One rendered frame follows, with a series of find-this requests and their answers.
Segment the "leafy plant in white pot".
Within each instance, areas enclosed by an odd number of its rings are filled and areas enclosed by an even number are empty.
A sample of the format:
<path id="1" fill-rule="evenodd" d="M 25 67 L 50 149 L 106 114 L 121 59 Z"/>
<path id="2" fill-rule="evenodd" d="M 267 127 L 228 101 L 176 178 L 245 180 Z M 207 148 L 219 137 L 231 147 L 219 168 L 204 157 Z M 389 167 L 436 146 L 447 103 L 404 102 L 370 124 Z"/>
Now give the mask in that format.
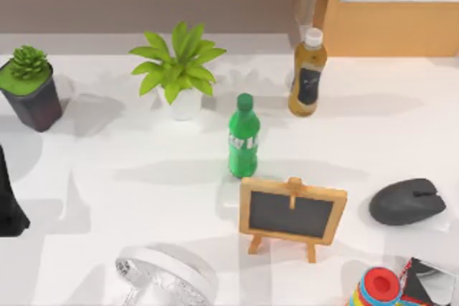
<path id="1" fill-rule="evenodd" d="M 189 27 L 180 21 L 171 33 L 172 48 L 157 32 L 143 33 L 147 45 L 130 49 L 142 57 L 132 75 L 143 75 L 138 94 L 155 91 L 162 105 L 175 120 L 191 120 L 202 108 L 202 97 L 213 96 L 214 74 L 205 64 L 227 53 L 212 40 L 205 39 L 204 25 Z"/>

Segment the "amber bottle with white cap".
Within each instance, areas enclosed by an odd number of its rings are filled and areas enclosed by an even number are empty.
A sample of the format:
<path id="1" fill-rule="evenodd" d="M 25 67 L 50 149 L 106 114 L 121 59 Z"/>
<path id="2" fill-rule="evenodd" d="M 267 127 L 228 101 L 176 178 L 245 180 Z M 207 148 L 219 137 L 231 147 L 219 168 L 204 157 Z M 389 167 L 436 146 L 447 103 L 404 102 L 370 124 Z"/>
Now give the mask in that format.
<path id="1" fill-rule="evenodd" d="M 323 32 L 309 27 L 294 51 L 294 74 L 288 96 L 288 108 L 298 117 L 312 115 L 318 102 L 318 88 L 328 55 Z"/>

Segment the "wooden cupboard door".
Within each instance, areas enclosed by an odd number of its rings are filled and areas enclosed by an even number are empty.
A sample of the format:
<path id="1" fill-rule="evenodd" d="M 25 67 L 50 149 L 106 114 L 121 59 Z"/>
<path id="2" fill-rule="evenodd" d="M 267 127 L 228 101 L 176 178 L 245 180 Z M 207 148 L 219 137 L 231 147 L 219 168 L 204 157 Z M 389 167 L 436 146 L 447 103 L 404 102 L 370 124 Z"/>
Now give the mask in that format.
<path id="1" fill-rule="evenodd" d="M 459 55 L 459 4 L 350 4 L 318 0 L 313 23 L 331 57 Z"/>

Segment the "green bottle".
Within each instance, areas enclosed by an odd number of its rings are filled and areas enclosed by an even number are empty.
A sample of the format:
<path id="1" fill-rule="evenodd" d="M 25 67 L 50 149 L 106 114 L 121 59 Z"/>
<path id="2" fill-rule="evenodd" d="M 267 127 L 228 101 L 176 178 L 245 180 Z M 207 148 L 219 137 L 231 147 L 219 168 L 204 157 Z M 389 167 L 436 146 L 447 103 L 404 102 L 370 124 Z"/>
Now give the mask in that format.
<path id="1" fill-rule="evenodd" d="M 237 96 L 236 110 L 229 120 L 229 171 L 237 178 L 251 177 L 257 170 L 260 120 L 249 93 Z"/>

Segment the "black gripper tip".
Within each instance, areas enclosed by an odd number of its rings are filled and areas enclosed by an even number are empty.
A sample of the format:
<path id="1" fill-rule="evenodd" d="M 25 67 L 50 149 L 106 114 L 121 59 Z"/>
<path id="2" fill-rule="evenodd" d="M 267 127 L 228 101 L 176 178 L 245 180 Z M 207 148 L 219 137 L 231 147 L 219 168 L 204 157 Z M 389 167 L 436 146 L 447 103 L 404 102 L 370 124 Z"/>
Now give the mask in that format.
<path id="1" fill-rule="evenodd" d="M 9 179 L 3 147 L 0 145 L 0 237 L 17 237 L 30 226 Z"/>

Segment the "succulent in black square pot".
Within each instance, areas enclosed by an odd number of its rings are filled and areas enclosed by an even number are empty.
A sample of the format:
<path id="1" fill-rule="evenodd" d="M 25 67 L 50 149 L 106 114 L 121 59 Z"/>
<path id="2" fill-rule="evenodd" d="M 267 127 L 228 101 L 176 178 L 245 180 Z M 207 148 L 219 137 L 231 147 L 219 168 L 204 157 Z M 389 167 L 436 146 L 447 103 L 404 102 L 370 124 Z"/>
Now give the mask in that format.
<path id="1" fill-rule="evenodd" d="M 44 132 L 63 110 L 47 54 L 30 45 L 15 48 L 0 67 L 0 92 L 27 127 Z"/>

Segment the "stack of coloured rings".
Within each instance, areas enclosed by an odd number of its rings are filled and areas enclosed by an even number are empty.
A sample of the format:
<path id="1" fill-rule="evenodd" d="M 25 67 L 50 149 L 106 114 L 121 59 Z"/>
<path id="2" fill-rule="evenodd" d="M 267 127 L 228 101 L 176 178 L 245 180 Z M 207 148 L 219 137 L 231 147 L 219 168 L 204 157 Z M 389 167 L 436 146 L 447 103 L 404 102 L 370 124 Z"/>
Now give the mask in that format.
<path id="1" fill-rule="evenodd" d="M 346 306 L 397 306 L 402 287 L 397 275 L 385 267 L 371 267 L 362 275 Z"/>

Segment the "wooden framed blackboard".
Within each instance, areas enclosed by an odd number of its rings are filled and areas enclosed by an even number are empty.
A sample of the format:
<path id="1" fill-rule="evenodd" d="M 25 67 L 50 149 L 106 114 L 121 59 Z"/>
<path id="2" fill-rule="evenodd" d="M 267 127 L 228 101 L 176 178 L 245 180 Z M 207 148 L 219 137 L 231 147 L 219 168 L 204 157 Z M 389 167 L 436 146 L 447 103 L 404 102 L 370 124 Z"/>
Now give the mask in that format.
<path id="1" fill-rule="evenodd" d="M 307 186 L 299 177 L 244 177 L 239 230 L 252 236 L 247 253 L 257 254 L 264 238 L 282 239 L 304 243 L 308 262 L 315 263 L 316 246 L 332 244 L 346 202 L 345 190 Z"/>

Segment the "black computer mouse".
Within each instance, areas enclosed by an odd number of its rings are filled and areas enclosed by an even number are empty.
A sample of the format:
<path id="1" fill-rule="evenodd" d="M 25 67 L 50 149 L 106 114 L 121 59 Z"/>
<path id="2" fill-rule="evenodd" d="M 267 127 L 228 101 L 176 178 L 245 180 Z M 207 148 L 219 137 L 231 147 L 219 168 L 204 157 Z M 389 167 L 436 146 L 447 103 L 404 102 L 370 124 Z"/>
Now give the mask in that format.
<path id="1" fill-rule="evenodd" d="M 380 224 L 405 226 L 424 221 L 446 210 L 435 184 L 427 178 L 391 183 L 369 202 L 369 213 Z"/>

